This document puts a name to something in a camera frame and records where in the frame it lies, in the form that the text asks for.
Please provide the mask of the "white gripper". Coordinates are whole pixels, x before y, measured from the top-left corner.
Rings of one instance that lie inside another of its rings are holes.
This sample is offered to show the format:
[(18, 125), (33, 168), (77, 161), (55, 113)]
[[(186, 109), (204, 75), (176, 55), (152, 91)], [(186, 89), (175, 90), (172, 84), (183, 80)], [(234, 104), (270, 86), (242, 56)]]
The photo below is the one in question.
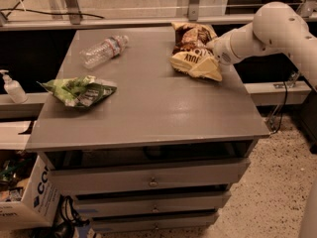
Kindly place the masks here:
[(213, 53), (216, 60), (224, 65), (234, 64), (239, 61), (231, 47), (232, 35), (233, 32), (230, 31), (206, 44), (206, 47)]

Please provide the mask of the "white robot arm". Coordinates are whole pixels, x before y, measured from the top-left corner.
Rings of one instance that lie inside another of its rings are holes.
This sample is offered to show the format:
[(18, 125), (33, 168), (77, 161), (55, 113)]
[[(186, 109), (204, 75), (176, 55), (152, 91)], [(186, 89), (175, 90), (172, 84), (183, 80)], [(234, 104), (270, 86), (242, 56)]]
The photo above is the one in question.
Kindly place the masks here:
[(284, 54), (317, 87), (317, 38), (307, 23), (288, 5), (270, 2), (260, 7), (251, 23), (233, 29), (207, 44), (225, 65), (250, 57)]

